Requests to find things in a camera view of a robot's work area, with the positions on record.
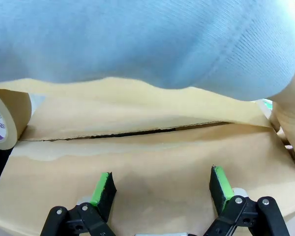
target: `green object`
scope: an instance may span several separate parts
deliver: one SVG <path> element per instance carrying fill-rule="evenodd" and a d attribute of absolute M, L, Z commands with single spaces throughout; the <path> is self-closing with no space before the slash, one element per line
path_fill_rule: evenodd
<path fill-rule="evenodd" d="M 224 210 L 227 202 L 235 195 L 223 168 L 220 166 L 212 166 L 210 191 L 217 214 L 219 215 Z"/>
<path fill-rule="evenodd" d="M 105 190 L 105 185 L 108 179 L 109 173 L 102 173 L 99 182 L 96 185 L 96 189 L 93 193 L 92 199 L 89 203 L 91 203 L 94 207 L 97 206 L 97 204 L 101 200 L 102 193 Z"/>

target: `ribbed knit fabric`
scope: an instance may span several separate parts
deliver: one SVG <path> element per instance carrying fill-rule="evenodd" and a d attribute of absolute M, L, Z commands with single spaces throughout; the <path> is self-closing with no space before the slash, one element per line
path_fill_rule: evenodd
<path fill-rule="evenodd" d="M 291 1 L 0 0 L 0 81 L 119 76 L 269 97 L 295 73 Z"/>

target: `tape roll core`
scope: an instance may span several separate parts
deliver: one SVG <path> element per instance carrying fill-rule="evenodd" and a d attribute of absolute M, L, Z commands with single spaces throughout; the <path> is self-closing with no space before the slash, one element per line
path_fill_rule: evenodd
<path fill-rule="evenodd" d="M 28 93 L 0 89 L 0 149 L 16 144 L 31 116 Z"/>

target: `packing tape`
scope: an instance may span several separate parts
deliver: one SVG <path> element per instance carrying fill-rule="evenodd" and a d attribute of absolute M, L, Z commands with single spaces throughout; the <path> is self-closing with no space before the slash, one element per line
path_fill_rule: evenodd
<path fill-rule="evenodd" d="M 28 93 L 0 89 L 0 149 L 16 144 L 31 116 Z"/>

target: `blue sleeve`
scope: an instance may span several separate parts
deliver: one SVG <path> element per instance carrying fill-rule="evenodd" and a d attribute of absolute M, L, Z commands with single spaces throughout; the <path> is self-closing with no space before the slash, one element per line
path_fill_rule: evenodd
<path fill-rule="evenodd" d="M 241 100 L 295 73 L 287 0 L 0 0 L 0 81 L 115 76 Z"/>

